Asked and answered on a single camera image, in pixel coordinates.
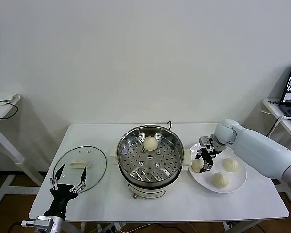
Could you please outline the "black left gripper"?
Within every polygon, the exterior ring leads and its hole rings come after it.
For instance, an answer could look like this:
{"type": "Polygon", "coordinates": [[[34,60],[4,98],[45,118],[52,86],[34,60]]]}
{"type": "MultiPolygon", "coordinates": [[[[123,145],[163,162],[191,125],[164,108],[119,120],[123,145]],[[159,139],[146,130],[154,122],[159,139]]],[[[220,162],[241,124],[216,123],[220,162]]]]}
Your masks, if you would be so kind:
{"type": "Polygon", "coordinates": [[[82,192],[86,187],[86,171],[85,167],[83,173],[80,178],[80,182],[76,185],[68,185],[68,184],[58,184],[58,180],[60,179],[65,164],[63,164],[55,173],[55,175],[50,178],[51,182],[51,194],[54,199],[50,208],[44,212],[44,216],[55,216],[55,217],[66,217],[66,208],[68,202],[71,199],[77,197],[78,193],[82,192]]]}

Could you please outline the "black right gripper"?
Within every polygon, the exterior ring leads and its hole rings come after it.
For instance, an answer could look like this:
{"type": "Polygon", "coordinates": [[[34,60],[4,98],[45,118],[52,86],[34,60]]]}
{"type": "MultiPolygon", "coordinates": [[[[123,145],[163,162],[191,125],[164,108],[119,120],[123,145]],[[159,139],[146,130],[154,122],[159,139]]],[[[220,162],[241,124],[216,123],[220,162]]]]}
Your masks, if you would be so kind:
{"type": "Polygon", "coordinates": [[[204,163],[200,170],[200,173],[211,170],[213,166],[213,159],[215,158],[215,153],[213,151],[208,152],[206,148],[202,147],[201,150],[197,151],[196,159],[203,159],[204,163]]]}

